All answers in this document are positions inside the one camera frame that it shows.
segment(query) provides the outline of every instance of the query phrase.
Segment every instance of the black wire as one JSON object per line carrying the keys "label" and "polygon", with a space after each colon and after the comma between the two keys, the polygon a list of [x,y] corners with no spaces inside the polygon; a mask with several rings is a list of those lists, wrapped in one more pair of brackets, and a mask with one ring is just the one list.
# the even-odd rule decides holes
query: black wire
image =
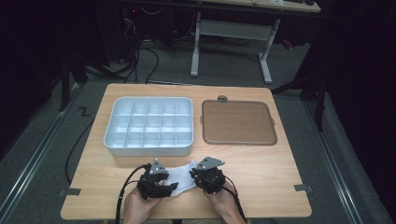
{"label": "black wire", "polygon": [[126,83],[128,81],[129,76],[132,74],[132,72],[136,69],[137,67],[137,58],[134,56],[134,66],[132,67],[131,71],[128,73],[128,75],[125,77],[123,83]]}
{"label": "black wire", "polygon": [[125,183],[122,186],[122,189],[120,191],[120,196],[119,196],[119,200],[117,201],[117,214],[116,214],[116,224],[120,224],[120,211],[121,211],[121,205],[122,205],[122,198],[123,198],[123,194],[125,192],[125,188],[132,182],[130,182],[129,180],[131,179],[131,177],[140,169],[148,169],[149,165],[145,164],[145,165],[141,165],[139,167],[137,167],[136,169],[134,169],[131,174],[128,176],[128,178],[126,178]]}
{"label": "black wire", "polygon": [[138,180],[133,180],[133,181],[129,181],[127,185],[132,184],[132,183],[137,183],[139,182]]}
{"label": "black wire", "polygon": [[95,72],[95,71],[92,71],[91,69],[86,67],[85,71],[90,73],[90,74],[93,74],[93,75],[96,75],[96,76],[107,76],[107,77],[111,77],[111,78],[115,78],[115,79],[124,79],[125,80],[125,77],[119,76],[119,74],[127,72],[130,69],[133,70],[134,67],[136,67],[137,61],[135,59],[134,51],[136,49],[140,48],[141,41],[139,41],[139,39],[141,38],[142,34],[143,34],[142,32],[139,32],[135,36],[134,39],[136,39],[136,41],[131,44],[131,46],[128,49],[128,55],[126,56],[126,58],[131,58],[131,59],[130,59],[128,65],[126,65],[125,67],[121,68],[120,70],[117,70],[117,71],[113,72],[113,71],[110,71],[109,69],[103,67],[101,64],[98,64],[96,62],[90,61],[90,60],[86,59],[85,57],[83,57],[81,55],[77,55],[76,54],[76,56],[80,60],[82,60],[85,64],[93,67],[94,69],[96,69],[98,71],[98,72]]}
{"label": "black wire", "polygon": [[[139,62],[139,58],[140,58],[140,49],[137,49],[137,62]],[[137,79],[137,64],[136,64],[136,68],[134,69],[134,84],[138,84],[139,81]]]}
{"label": "black wire", "polygon": [[68,182],[69,184],[72,184],[72,181],[71,181],[71,179],[70,179],[69,172],[68,172],[68,166],[69,166],[70,158],[71,158],[73,152],[75,151],[78,142],[81,140],[82,135],[84,135],[84,133],[87,132],[87,130],[88,130],[88,129],[91,127],[91,125],[93,124],[93,121],[94,121],[94,120],[95,120],[95,119],[93,119],[93,120],[88,124],[88,126],[84,129],[84,131],[79,135],[77,141],[75,142],[75,144],[73,145],[72,149],[71,149],[70,152],[69,152],[69,155],[67,156],[67,160],[66,160],[66,163],[65,163],[65,165],[64,165],[64,173],[65,173],[65,175],[66,175],[66,179],[67,179],[67,182]]}
{"label": "black wire", "polygon": [[[189,47],[189,46],[192,46],[195,43],[193,40],[189,40],[192,37],[194,37],[194,35],[186,37],[184,39],[174,40],[173,43],[176,44],[176,45],[179,45],[181,47]],[[180,44],[180,43],[177,43],[177,41],[189,42],[189,44]]]}
{"label": "black wire", "polygon": [[233,45],[239,45],[239,46],[247,45],[247,44],[249,44],[252,41],[254,41],[254,40],[253,39],[249,39],[249,40],[245,41],[244,43],[238,43],[238,42],[235,42],[235,41],[224,39],[224,42],[226,42],[226,43],[233,44]]}
{"label": "black wire", "polygon": [[222,189],[225,189],[227,192],[229,192],[231,195],[233,195],[233,200],[235,201],[236,207],[238,208],[238,212],[239,212],[239,214],[241,215],[242,219],[244,219],[245,222],[246,222],[247,219],[245,218],[245,214],[244,214],[244,210],[242,209],[242,205],[241,205],[241,203],[239,202],[238,193],[237,193],[235,184],[233,183],[233,181],[232,181],[230,178],[228,178],[227,176],[225,176],[225,177],[226,177],[228,180],[230,180],[231,184],[233,185],[233,189],[235,190],[235,193],[233,193],[232,190],[227,189],[226,187],[224,187],[224,186],[222,186],[222,185],[219,185],[219,184],[217,184],[217,183],[215,183],[215,182],[213,182],[213,181],[211,181],[211,180],[209,180],[209,179],[204,178],[204,181],[207,181],[207,182],[209,182],[209,183],[211,183],[211,184],[213,184],[213,185],[215,185],[215,186],[221,187]]}
{"label": "black wire", "polygon": [[150,74],[148,74],[148,77],[146,78],[146,84],[149,83],[149,78],[151,77],[151,75],[154,73],[154,71],[157,69],[158,67],[158,63],[160,62],[160,58],[158,57],[158,54],[156,52],[154,52],[152,49],[145,49],[150,51],[151,53],[153,53],[155,55],[155,57],[157,58],[157,62],[155,64],[155,67],[152,69],[152,71],[150,72]]}
{"label": "black wire", "polygon": [[[199,45],[200,48],[201,49],[208,49],[208,50],[218,49],[219,47],[222,46],[223,40],[224,40],[223,37],[220,37],[219,40],[218,40],[218,38],[211,38],[211,37],[208,37],[208,36],[206,38],[202,38],[202,39],[203,39],[203,41]],[[215,46],[214,48],[207,48],[207,47],[204,47],[204,45],[203,45],[203,44],[212,44],[212,43],[216,43],[216,42],[219,42],[219,44],[217,46]]]}

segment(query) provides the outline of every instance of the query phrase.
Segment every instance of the table leg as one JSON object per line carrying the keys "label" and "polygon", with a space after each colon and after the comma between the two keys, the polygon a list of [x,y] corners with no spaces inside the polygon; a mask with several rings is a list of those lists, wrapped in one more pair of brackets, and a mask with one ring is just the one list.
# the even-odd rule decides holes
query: table leg
{"label": "table leg", "polygon": [[195,25],[195,45],[194,45],[194,52],[192,53],[192,62],[191,62],[192,77],[198,76],[200,32],[201,32],[201,12],[197,12],[197,22]]}
{"label": "table leg", "polygon": [[265,51],[264,51],[264,53],[259,53],[260,65],[262,66],[262,75],[264,76],[264,82],[266,84],[272,83],[270,70],[268,69],[268,64],[267,64],[267,57],[270,52],[271,46],[274,42],[274,38],[275,38],[277,27],[279,26],[279,23],[280,23],[280,19],[276,19],[274,22],[274,25],[271,29],[271,32],[269,34],[269,38],[267,40],[267,45],[265,46]]}

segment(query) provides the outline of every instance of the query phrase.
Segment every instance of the white cloth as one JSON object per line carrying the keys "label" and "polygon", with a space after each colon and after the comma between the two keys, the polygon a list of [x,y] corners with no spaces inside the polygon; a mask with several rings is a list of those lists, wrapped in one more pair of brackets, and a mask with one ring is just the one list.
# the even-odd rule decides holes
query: white cloth
{"label": "white cloth", "polygon": [[173,183],[178,183],[177,188],[172,192],[171,197],[175,197],[182,193],[184,190],[192,189],[196,185],[194,179],[191,178],[190,171],[195,167],[195,161],[191,160],[190,163],[179,166],[174,169],[168,169],[168,178],[163,182],[165,186]]}

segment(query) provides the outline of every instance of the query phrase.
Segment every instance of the white plastic tray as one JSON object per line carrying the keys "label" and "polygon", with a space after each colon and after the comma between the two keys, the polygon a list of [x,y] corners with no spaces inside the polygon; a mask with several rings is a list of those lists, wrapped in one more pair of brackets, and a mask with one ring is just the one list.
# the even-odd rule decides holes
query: white plastic tray
{"label": "white plastic tray", "polygon": [[193,141],[186,97],[121,97],[111,112],[105,146],[115,156],[185,156]]}

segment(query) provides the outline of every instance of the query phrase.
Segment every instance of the human hand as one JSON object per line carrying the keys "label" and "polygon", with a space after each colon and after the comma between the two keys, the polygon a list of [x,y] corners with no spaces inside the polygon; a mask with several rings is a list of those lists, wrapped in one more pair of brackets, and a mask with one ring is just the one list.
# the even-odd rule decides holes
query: human hand
{"label": "human hand", "polygon": [[[234,187],[227,181],[224,183],[223,187],[229,189],[234,194],[236,193]],[[217,193],[208,194],[204,191],[204,195],[227,224],[245,223],[245,220],[238,212],[235,199],[230,192],[222,189]]]}
{"label": "human hand", "polygon": [[161,202],[161,198],[142,198],[139,189],[134,188],[125,199],[123,224],[142,224],[148,218],[152,208]]}

